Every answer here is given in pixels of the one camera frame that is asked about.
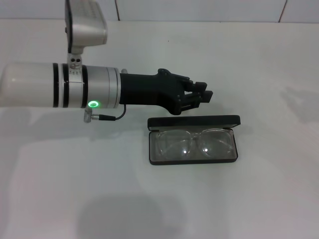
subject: eyeglasses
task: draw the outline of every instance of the eyeglasses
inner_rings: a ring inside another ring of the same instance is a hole
[[[157,156],[166,160],[230,159],[235,157],[233,131],[206,129],[169,130],[155,135]]]

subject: open case lid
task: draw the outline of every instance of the open case lid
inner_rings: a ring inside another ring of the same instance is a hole
[[[240,125],[239,116],[191,116],[191,117],[163,117],[148,119],[149,131],[157,131],[162,127],[211,127],[233,128]]]

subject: green led light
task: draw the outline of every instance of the green led light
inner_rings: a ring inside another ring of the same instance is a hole
[[[95,108],[95,107],[97,107],[97,106],[99,106],[99,103],[98,103],[97,101],[91,101],[91,102],[89,103],[89,107],[91,107],[91,108]]]

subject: white surface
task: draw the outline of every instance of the white surface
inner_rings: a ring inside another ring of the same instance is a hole
[[[106,20],[118,20],[115,0],[98,0]],[[0,18],[64,19],[65,0],[0,0]]]
[[[319,22],[319,1],[288,0],[281,22]]]
[[[52,63],[8,64],[1,77],[0,106],[52,107]]]
[[[117,0],[120,20],[278,22],[285,0]]]
[[[0,68],[65,62],[63,29],[0,20]],[[318,29],[109,22],[84,63],[206,81],[212,102],[183,115],[240,115],[237,162],[151,166],[147,119],[169,115],[160,107],[91,124],[82,110],[1,109],[0,238],[318,238]]]

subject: white table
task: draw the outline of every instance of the white table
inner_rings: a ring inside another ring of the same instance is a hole
[[[318,238],[319,25],[108,26],[84,63],[207,82],[211,103],[182,115],[240,115],[237,162],[150,165],[160,107],[91,124],[80,109],[1,109],[0,239]],[[66,60],[62,20],[0,20],[0,32],[1,69]]]

